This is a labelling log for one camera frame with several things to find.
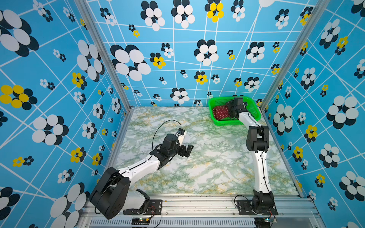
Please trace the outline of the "red polka dot skirt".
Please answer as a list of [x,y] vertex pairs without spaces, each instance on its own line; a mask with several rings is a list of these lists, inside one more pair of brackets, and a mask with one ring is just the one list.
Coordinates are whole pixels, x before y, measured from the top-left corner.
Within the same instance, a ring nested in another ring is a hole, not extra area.
[[213,117],[217,121],[232,120],[230,109],[227,105],[220,105],[213,108]]

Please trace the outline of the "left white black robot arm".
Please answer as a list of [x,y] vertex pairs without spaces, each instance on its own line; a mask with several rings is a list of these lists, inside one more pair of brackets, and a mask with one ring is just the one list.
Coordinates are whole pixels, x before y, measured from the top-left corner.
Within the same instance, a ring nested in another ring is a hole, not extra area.
[[163,143],[153,148],[141,161],[119,170],[108,168],[89,197],[95,206],[95,213],[112,219],[121,211],[145,214],[155,209],[150,203],[150,196],[142,190],[130,192],[130,186],[163,168],[176,155],[189,157],[194,147],[183,145],[186,135],[187,132],[180,128],[175,134],[167,134]]

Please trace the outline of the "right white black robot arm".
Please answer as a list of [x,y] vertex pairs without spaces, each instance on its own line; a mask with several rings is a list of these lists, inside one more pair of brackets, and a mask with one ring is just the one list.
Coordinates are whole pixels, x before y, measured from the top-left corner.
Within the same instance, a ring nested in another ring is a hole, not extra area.
[[241,121],[248,129],[246,147],[251,152],[255,174],[255,185],[252,198],[252,210],[256,214],[263,214],[265,211],[276,216],[276,204],[270,186],[267,153],[270,147],[270,132],[266,125],[256,121],[254,116],[247,109],[243,98],[234,98],[226,103],[230,118]]

